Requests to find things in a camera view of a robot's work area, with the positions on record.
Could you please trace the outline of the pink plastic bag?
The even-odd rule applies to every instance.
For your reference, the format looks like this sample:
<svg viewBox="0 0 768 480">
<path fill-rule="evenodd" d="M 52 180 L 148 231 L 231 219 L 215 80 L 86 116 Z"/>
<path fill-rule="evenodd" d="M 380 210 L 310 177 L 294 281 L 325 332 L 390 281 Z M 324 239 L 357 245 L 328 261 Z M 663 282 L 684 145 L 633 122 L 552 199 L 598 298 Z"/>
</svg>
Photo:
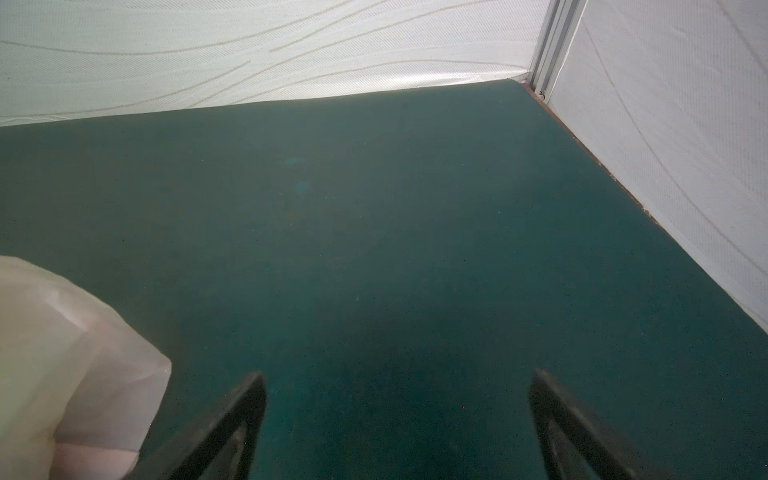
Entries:
<svg viewBox="0 0 768 480">
<path fill-rule="evenodd" d="M 109 305 L 57 274 L 2 257 L 2 478 L 124 478 L 171 371 Z"/>
</svg>

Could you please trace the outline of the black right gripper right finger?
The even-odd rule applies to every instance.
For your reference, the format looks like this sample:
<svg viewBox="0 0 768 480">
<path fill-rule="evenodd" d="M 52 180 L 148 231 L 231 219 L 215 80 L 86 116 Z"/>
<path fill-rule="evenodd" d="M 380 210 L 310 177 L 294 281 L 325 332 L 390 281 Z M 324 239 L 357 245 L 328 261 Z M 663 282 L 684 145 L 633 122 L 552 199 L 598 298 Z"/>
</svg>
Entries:
<svg viewBox="0 0 768 480">
<path fill-rule="evenodd" d="M 534 371 L 529 406 L 547 477 L 673 479 L 594 413 L 552 373 Z"/>
</svg>

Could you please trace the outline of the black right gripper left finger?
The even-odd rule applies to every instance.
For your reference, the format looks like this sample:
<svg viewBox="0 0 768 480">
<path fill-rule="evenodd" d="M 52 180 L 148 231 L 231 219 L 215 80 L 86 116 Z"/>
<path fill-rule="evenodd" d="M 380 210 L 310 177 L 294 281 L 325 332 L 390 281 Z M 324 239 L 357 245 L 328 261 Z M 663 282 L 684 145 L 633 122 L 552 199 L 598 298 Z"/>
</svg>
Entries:
<svg viewBox="0 0 768 480">
<path fill-rule="evenodd" d="M 141 461 L 128 479 L 247 479 L 267 408 L 264 377 L 252 372 L 208 413 Z"/>
</svg>

